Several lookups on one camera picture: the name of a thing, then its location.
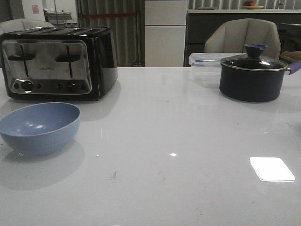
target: toaster control button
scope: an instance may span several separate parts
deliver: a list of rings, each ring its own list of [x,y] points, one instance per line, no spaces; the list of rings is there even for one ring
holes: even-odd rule
[[[86,90],[86,89],[87,89],[87,86],[86,86],[85,84],[82,84],[82,85],[80,86],[80,88],[81,88],[82,90]]]
[[[59,83],[59,84],[57,85],[57,89],[58,89],[58,90],[62,90],[63,88],[64,88],[63,84]]]
[[[68,82],[67,83],[67,90],[69,92],[74,92],[76,90],[76,84],[73,82]]]
[[[42,84],[41,83],[37,84],[37,89],[42,89]]]
[[[20,85],[19,85],[19,83],[15,83],[15,84],[14,84],[14,88],[15,88],[15,89],[18,89],[18,88],[20,88]]]
[[[24,81],[21,83],[21,88],[25,91],[30,91],[33,88],[33,83],[31,81]]]

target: plastic food container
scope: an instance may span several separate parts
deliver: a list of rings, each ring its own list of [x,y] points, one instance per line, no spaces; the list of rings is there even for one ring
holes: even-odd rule
[[[245,53],[192,53],[188,62],[191,65],[192,79],[202,87],[218,88],[221,79],[221,59]]]
[[[218,67],[221,69],[221,59],[245,53],[192,53],[188,62],[191,67]]]

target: bowl of fruit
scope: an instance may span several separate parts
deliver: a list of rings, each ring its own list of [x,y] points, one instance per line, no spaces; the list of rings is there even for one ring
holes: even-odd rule
[[[244,2],[243,7],[246,9],[260,9],[264,6],[258,6],[257,3],[253,2],[252,0],[247,0]]]

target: saucepan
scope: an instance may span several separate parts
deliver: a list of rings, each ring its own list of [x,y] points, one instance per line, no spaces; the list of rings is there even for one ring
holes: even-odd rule
[[[284,75],[301,69],[301,61],[287,64],[261,56],[263,44],[245,44],[247,55],[221,59],[220,91],[233,99],[247,102],[268,102],[280,95]]]

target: curtain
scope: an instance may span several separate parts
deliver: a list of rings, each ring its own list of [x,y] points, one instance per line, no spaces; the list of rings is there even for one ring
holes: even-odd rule
[[[80,27],[113,30],[119,66],[131,65],[137,58],[145,59],[143,0],[76,0],[76,3]],[[139,13],[138,29],[137,16],[123,16],[130,13]],[[108,17],[87,18],[87,15]]]

